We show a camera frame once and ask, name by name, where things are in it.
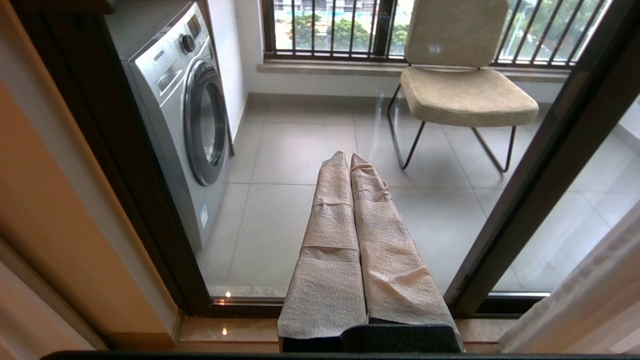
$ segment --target beige upholstered chair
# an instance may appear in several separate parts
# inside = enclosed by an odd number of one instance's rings
[[[425,122],[471,127],[501,172],[509,170],[516,126],[532,122],[538,104],[499,72],[483,69],[492,62],[508,0],[415,0],[406,38],[409,66],[387,108],[400,162],[409,165]],[[412,65],[448,65],[465,70],[431,70]],[[398,146],[391,109],[400,87],[413,117],[422,121],[406,161]],[[504,167],[477,127],[511,126]]]

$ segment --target chair seat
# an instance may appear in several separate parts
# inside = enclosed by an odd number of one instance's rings
[[[466,127],[531,123],[538,104],[497,71],[433,71],[407,67],[400,77],[409,109],[418,120]]]

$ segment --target washing machine porthole window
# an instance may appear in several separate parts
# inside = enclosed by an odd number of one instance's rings
[[[203,186],[216,182],[227,150],[227,120],[215,68],[202,61],[189,76],[184,134],[193,176]]]

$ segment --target label sticker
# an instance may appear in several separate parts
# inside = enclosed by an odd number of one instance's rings
[[[207,225],[207,220],[209,219],[209,214],[207,213],[207,206],[203,205],[200,210],[200,223],[202,223],[202,229]]]

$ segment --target legs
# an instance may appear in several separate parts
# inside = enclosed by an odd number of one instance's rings
[[[489,155],[489,158],[491,158],[491,161],[493,162],[495,167],[498,169],[498,171],[502,173],[509,171],[509,165],[511,164],[511,153],[513,152],[513,140],[516,137],[516,127],[514,126],[511,128],[511,138],[509,139],[509,150],[507,152],[507,162],[504,165],[504,168],[502,167],[498,159],[495,158],[493,151],[491,151],[491,149],[489,148],[489,145],[487,145],[482,135],[480,135],[480,132],[478,131],[478,129],[474,127],[472,127],[471,129],[474,131],[474,134],[476,134],[476,137],[480,141],[480,145],[482,145],[486,154]]]
[[[387,120],[389,121],[389,127],[391,128],[391,137],[394,141],[394,147],[396,148],[396,154],[398,156],[398,162],[400,163],[401,169],[406,169],[409,166],[409,162],[411,161],[411,157],[413,156],[413,152],[415,151],[415,146],[418,145],[418,140],[420,140],[420,135],[422,135],[422,130],[424,129],[425,122],[423,121],[420,124],[420,129],[418,129],[418,135],[415,136],[415,140],[413,141],[413,145],[411,146],[411,150],[409,151],[409,156],[406,157],[406,161],[402,159],[402,152],[400,151],[400,145],[398,145],[398,137],[396,136],[396,129],[394,127],[394,122],[391,119],[391,108],[394,105],[394,101],[398,95],[398,91],[400,91],[400,84],[398,84],[398,88],[396,88],[396,92],[394,96],[391,98],[389,102],[389,106],[387,107]]]

